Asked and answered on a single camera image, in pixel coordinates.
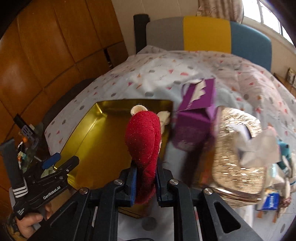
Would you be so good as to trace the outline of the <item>person's left hand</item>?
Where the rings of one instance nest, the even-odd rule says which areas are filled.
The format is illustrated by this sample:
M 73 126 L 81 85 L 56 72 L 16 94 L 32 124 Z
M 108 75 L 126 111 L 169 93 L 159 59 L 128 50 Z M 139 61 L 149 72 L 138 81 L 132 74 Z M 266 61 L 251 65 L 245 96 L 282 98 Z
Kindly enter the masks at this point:
M 46 211 L 45 212 L 46 217 L 44 217 L 40 213 L 28 213 L 22 220 L 18 220 L 16 218 L 16 224 L 18 226 L 20 234 L 23 237 L 30 238 L 36 231 L 33 225 L 40 223 L 43 219 L 47 220 L 48 218 L 51 217 L 51 215 L 53 214 L 53 211 L 52 211 L 52 205 L 50 202 L 44 206 L 44 209 Z

